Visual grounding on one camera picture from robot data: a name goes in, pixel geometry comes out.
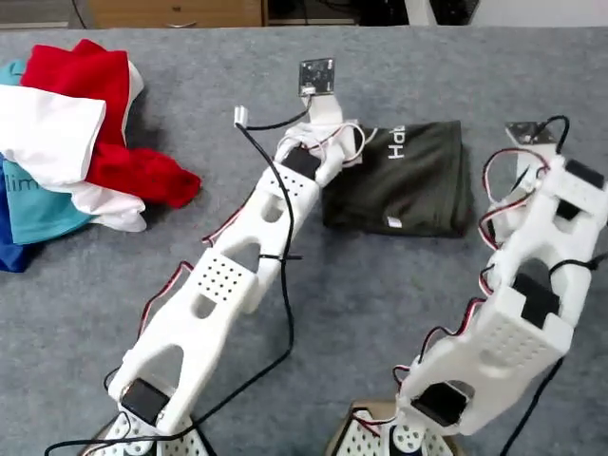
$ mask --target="folded t-shirt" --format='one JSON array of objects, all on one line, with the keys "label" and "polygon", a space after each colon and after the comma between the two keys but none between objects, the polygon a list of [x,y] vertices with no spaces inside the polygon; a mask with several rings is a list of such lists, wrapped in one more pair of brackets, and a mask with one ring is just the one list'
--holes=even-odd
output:
[{"label": "folded t-shirt", "polygon": [[463,236],[472,194],[460,122],[366,133],[374,136],[363,162],[323,189],[324,224],[386,235]]}]

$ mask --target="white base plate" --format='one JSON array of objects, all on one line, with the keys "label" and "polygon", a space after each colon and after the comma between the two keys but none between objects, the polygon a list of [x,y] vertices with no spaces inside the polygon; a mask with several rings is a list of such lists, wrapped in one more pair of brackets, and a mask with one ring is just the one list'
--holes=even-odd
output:
[{"label": "white base plate", "polygon": [[[122,437],[138,437],[143,435],[141,424],[131,415],[131,430],[128,435],[125,435],[128,430],[128,423],[121,413],[109,430],[103,434],[104,439],[117,439]],[[190,418],[184,419],[180,423],[180,428],[184,429],[192,424]],[[92,446],[85,449],[82,456],[143,456],[146,455],[153,444],[148,442],[133,442],[130,444],[116,444],[113,446],[99,447],[92,450]],[[199,434],[192,430],[181,439],[176,439],[171,442],[158,442],[154,456],[209,456],[205,449]]]},{"label": "white base plate", "polygon": [[[371,415],[366,410],[359,410],[357,416],[371,420]],[[389,430],[382,427],[374,427],[389,438]],[[407,454],[421,454],[422,456],[453,456],[451,449],[442,436],[426,430],[424,437],[420,433],[408,427],[396,427],[393,439],[397,449],[401,450],[398,456]],[[343,435],[342,441],[334,452],[335,456],[390,456],[388,442],[383,445],[382,439],[375,436],[368,429],[361,426],[356,420],[351,419],[348,429]]]}]

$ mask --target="robotic arm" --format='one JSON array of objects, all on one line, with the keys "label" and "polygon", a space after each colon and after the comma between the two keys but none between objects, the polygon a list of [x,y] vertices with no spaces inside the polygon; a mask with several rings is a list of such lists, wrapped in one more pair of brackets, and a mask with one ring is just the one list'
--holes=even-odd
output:
[{"label": "robotic arm", "polygon": [[[501,244],[488,242],[495,250],[485,268],[489,296],[475,303],[478,312],[470,309],[461,334],[414,359],[397,397],[401,425],[472,434],[515,404],[532,379],[570,349],[591,281],[584,266],[608,220],[608,184],[597,171],[557,155],[553,143],[530,143],[521,135],[529,126],[507,128],[527,152],[502,151],[522,154],[522,178],[490,208],[511,205],[492,223]],[[534,258],[549,269],[550,289],[518,272]]]},{"label": "robotic arm", "polygon": [[[333,59],[301,64],[300,96],[309,108],[310,122],[287,131],[277,148],[274,166],[266,168],[237,218],[204,252],[184,285],[154,315],[124,355],[109,385],[109,395],[140,435],[167,436],[185,428],[233,323],[241,313],[257,308],[275,279],[286,243],[291,241],[291,223],[294,237],[321,188],[343,166],[360,161],[364,144],[361,141],[355,147],[354,130],[362,131],[356,122],[343,120],[333,96]],[[235,126],[246,130],[247,120],[247,110],[237,107]],[[289,195],[293,220],[279,179]],[[252,243],[260,248],[256,270],[234,260]],[[150,369],[172,347],[183,351],[176,386],[156,378]],[[152,442],[141,442],[124,445],[123,450],[144,455],[151,447]]]},{"label": "robotic arm", "polygon": [[[263,172],[237,217],[124,355],[108,393],[129,418],[126,437],[168,436],[188,426],[187,417],[213,374],[233,323],[257,308],[276,277],[291,242],[290,228],[294,237],[321,189],[343,167],[360,162],[365,135],[356,122],[344,121],[333,96],[332,59],[301,64],[300,96],[309,107],[310,122],[287,130],[273,166]],[[247,110],[238,107],[235,126],[246,130],[247,118]],[[471,301],[454,336],[429,348],[425,342],[401,383],[395,419],[376,423],[382,442],[378,454],[440,454],[429,452],[425,436],[476,432],[511,407],[533,378],[570,349],[591,280],[580,265],[591,259],[608,220],[608,184],[596,171],[557,154],[551,138],[544,142],[539,141],[544,134],[526,136],[529,128],[536,124],[507,128],[518,149],[499,153],[521,154],[521,178],[505,199],[490,198],[491,217],[483,219],[489,229],[480,225],[495,251],[480,276],[487,299]],[[362,136],[358,146],[355,129]],[[256,270],[235,261],[251,243],[260,246]],[[550,289],[519,273],[533,258],[553,268]],[[150,369],[173,347],[183,352],[177,385]],[[108,436],[124,428],[118,421]],[[397,428],[409,429],[407,440],[397,439]],[[145,455],[152,445],[124,444],[122,450]],[[101,451],[93,449],[87,456],[101,456]]]}]

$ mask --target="black cable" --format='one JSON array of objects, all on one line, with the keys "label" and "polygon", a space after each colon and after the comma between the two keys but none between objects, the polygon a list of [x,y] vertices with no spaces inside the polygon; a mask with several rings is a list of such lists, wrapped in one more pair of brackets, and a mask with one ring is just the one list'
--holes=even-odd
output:
[{"label": "black cable", "polygon": [[78,8],[78,5],[76,5],[76,0],[71,0],[71,1],[72,1],[72,7],[74,8],[74,12],[78,16],[78,20],[80,21],[80,25],[83,27],[83,29],[87,29],[85,20],[83,19],[83,16],[80,13],[80,9]]},{"label": "black cable", "polygon": [[553,123],[555,121],[562,121],[563,122],[563,130],[561,132],[560,140],[558,141],[558,144],[555,146],[555,151],[559,155],[561,153],[561,149],[563,148],[563,144],[566,142],[566,138],[568,136],[568,132],[570,131],[570,119],[568,119],[567,116],[564,116],[563,114],[559,114],[557,116],[550,117],[549,119],[547,119],[543,123],[540,123],[539,126],[537,126],[536,131],[532,135],[532,138],[534,139],[537,136],[539,136],[541,134],[541,132],[543,132],[543,130],[549,124],[551,124],[551,123]]},{"label": "black cable", "polygon": [[357,7],[354,7],[353,5],[350,5],[348,3],[335,3],[335,2],[330,2],[328,0],[316,0],[316,1],[318,3],[320,3],[321,5],[324,5],[325,7],[329,8],[330,10],[342,12],[344,14],[348,14],[351,12],[357,12],[357,10],[358,10]]},{"label": "black cable", "polygon": [[595,271],[598,267],[599,264],[605,260],[606,258],[608,258],[608,252],[605,252],[603,254],[599,254],[598,256],[594,256],[593,258],[591,258],[589,261],[579,261],[577,259],[565,259],[562,260],[558,263],[556,263],[550,270],[549,270],[549,278],[562,266],[566,266],[568,264],[572,264],[575,266],[580,266],[582,268],[587,268],[589,271]]},{"label": "black cable", "polygon": [[507,453],[509,452],[509,449],[511,448],[511,446],[513,445],[515,440],[519,437],[520,433],[522,432],[523,427],[525,426],[528,419],[530,418],[530,415],[536,408],[536,405],[539,403],[542,392],[544,391],[545,388],[547,388],[547,385],[549,385],[551,380],[553,380],[555,375],[560,370],[560,367],[562,364],[563,364],[563,358],[560,358],[560,360],[557,363],[555,363],[555,365],[553,366],[551,371],[547,374],[547,376],[544,377],[541,384],[539,385],[536,392],[534,393],[534,397],[532,398],[532,402],[528,406],[528,410],[525,411],[525,414],[523,415],[522,419],[520,420],[520,422],[517,424],[517,426],[513,430],[513,433],[510,435],[510,437],[506,441],[506,444],[504,444],[503,449],[501,450],[500,456],[507,455]]},{"label": "black cable", "polygon": [[[275,130],[277,128],[282,128],[283,126],[287,126],[289,124],[293,124],[296,121],[299,121],[301,118],[303,118],[305,115],[308,114],[308,111],[311,110],[311,104],[313,103],[313,97],[309,97],[308,98],[308,102],[306,103],[306,109],[304,109],[302,112],[300,112],[299,114],[296,114],[295,116],[293,116],[291,119],[288,119],[287,121],[283,121],[283,122],[279,122],[279,123],[271,123],[270,125],[261,125],[261,126],[248,126],[248,127],[244,127],[243,129],[245,129],[246,131],[264,131],[264,130]],[[251,140],[249,141],[255,141],[255,139],[253,137],[250,137]],[[261,150],[264,150],[262,148],[261,145],[254,143],[254,147],[257,149],[257,147],[259,146]]]},{"label": "black cable", "polygon": [[[105,445],[130,444],[130,443],[135,443],[135,442],[171,442],[171,441],[180,439],[181,437],[184,437],[192,430],[196,429],[198,426],[200,426],[202,423],[204,423],[207,419],[209,419],[215,413],[220,411],[226,404],[228,404],[234,398],[239,396],[243,391],[247,390],[257,380],[264,377],[268,372],[272,371],[279,364],[281,364],[283,361],[285,361],[285,359],[287,359],[289,357],[289,355],[292,353],[292,350],[294,348],[294,341],[295,341],[295,323],[294,323],[294,313],[292,311],[292,306],[289,302],[289,295],[288,295],[288,291],[287,291],[286,264],[287,264],[287,261],[289,261],[289,259],[290,259],[289,251],[292,246],[292,237],[294,235],[294,227],[295,227],[294,208],[292,206],[292,201],[289,197],[289,192],[287,191],[287,188],[285,187],[285,184],[283,183],[283,179],[281,178],[278,170],[275,167],[273,159],[270,158],[270,156],[264,150],[264,148],[255,140],[255,138],[253,136],[251,136],[251,134],[247,131],[247,129],[243,125],[237,123],[236,127],[243,133],[243,135],[245,135],[245,138],[247,138],[249,140],[249,142],[257,149],[257,151],[260,153],[262,158],[268,163],[268,166],[273,171],[273,174],[276,177],[276,181],[278,182],[278,186],[281,189],[283,196],[285,197],[285,203],[287,205],[287,211],[289,213],[289,228],[288,228],[288,232],[287,232],[287,238],[285,240],[285,247],[283,249],[283,255],[281,256],[281,258],[278,259],[280,261],[280,280],[281,280],[281,291],[283,294],[283,305],[285,307],[285,314],[287,315],[287,324],[288,324],[289,342],[288,342],[287,349],[275,361],[273,361],[271,364],[269,364],[264,369],[259,371],[256,375],[251,377],[249,380],[244,382],[233,392],[228,394],[224,399],[219,401],[214,407],[212,407],[209,411],[207,411],[200,418],[194,420],[192,425],[190,425],[186,429],[182,430],[181,432],[178,432],[177,434],[166,435],[166,436],[164,436],[164,435],[152,436],[151,435],[151,436],[142,436],[142,437],[127,437],[127,438],[122,438],[122,439],[66,440],[66,441],[58,442],[56,444],[49,446],[45,450],[45,456],[49,456],[51,451],[58,449],[58,448],[62,448],[62,447],[89,446],[89,445],[98,445],[98,444],[105,444]],[[111,371],[105,377],[104,386],[106,386],[107,379],[110,377],[110,375],[112,373],[113,373],[113,371]]]},{"label": "black cable", "polygon": [[112,376],[112,374],[116,373],[118,371],[118,369],[120,369],[121,367],[119,366],[118,368],[115,368],[113,370],[111,370],[110,372],[108,372],[105,377],[104,377],[104,390],[105,392],[107,392],[108,388],[109,388],[109,379]]},{"label": "black cable", "polygon": [[306,6],[306,0],[300,0],[300,4],[302,5],[302,14],[304,14],[304,25],[309,26],[308,20],[308,7]]}]

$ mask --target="gray carpet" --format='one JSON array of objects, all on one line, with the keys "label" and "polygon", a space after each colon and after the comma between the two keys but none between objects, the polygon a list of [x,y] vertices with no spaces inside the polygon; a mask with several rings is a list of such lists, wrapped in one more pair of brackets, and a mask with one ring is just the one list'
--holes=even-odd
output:
[{"label": "gray carpet", "polygon": [[[101,381],[133,343],[142,304],[180,259],[197,260],[199,237],[234,210],[264,167],[232,127],[233,106],[248,106],[256,124],[298,111],[300,60],[334,56],[344,112],[364,124],[460,119],[478,212],[486,205],[479,172],[508,145],[507,120],[570,115],[564,152],[608,173],[605,28],[5,33],[0,60],[27,56],[35,43],[70,47],[85,36],[128,49],[147,82],[131,143],[156,145],[202,175],[204,189],[184,209],[149,211],[142,234],[89,227],[51,242],[26,274],[0,275],[3,455],[40,455],[57,440],[87,437],[114,411]],[[270,148],[279,136],[259,138]],[[498,181],[506,182],[507,168]],[[390,367],[410,362],[431,326],[456,325],[479,294],[477,274],[489,256],[474,231],[458,240],[345,236],[325,230],[318,212],[294,252],[305,255],[289,267],[294,355],[209,420],[219,455],[321,454],[352,400],[391,397]],[[608,268],[596,273],[574,348],[513,455],[608,450],[606,278]],[[277,285],[257,313],[237,322],[198,412],[283,350]],[[467,454],[497,454],[529,397],[461,439]]]}]

